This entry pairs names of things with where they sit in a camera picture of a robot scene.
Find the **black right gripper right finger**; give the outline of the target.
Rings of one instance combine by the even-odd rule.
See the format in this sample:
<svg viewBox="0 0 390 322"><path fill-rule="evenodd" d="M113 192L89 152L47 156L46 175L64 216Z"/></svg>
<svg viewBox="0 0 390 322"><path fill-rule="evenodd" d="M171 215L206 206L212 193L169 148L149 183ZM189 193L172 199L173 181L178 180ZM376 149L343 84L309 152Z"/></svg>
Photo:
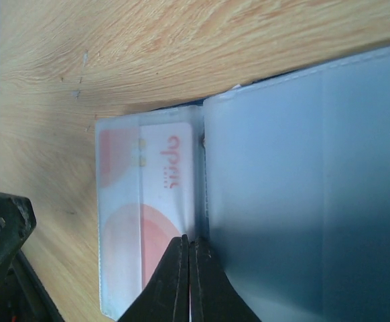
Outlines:
<svg viewBox="0 0 390 322"><path fill-rule="evenodd" d="M233 288L216 252L204 238L189 247L189 281L193 321L259 321Z"/></svg>

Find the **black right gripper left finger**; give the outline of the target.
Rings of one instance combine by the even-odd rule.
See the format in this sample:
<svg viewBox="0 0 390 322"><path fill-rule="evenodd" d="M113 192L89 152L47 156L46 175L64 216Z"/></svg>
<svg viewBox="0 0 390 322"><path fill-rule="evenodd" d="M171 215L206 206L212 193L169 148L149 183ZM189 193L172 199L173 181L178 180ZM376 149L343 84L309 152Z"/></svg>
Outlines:
<svg viewBox="0 0 390 322"><path fill-rule="evenodd" d="M189 320L189 241L187 235L172 238L149 282L119 320Z"/></svg>

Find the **red white april card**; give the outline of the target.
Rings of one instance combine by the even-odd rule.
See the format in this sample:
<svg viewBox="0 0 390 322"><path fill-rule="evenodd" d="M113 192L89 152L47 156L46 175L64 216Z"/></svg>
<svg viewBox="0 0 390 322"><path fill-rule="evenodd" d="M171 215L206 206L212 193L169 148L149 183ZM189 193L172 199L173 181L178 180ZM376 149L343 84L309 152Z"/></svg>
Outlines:
<svg viewBox="0 0 390 322"><path fill-rule="evenodd" d="M189 123L99 132L101 288L137 296L169 241L194 231L193 131Z"/></svg>

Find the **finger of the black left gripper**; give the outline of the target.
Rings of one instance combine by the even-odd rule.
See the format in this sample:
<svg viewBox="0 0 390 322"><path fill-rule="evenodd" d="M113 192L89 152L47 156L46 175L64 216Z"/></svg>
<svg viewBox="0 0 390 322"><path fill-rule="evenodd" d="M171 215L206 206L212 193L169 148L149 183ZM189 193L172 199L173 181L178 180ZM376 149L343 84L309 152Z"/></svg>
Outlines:
<svg viewBox="0 0 390 322"><path fill-rule="evenodd" d="M36 227L36 217L27 197L0 193L0 284L18 251Z"/></svg>

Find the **blue leather card holder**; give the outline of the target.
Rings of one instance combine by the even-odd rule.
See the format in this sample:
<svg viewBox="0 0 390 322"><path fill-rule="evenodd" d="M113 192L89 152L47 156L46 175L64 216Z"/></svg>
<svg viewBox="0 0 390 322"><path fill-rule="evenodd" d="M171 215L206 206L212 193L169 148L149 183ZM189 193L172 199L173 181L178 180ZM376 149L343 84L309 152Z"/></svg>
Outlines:
<svg viewBox="0 0 390 322"><path fill-rule="evenodd" d="M194 153L194 231L182 235L211 241L261 320L390 321L390 46L98 120L98 231L99 132L179 122ZM141 292L103 294L99 237L102 314L117 320Z"/></svg>

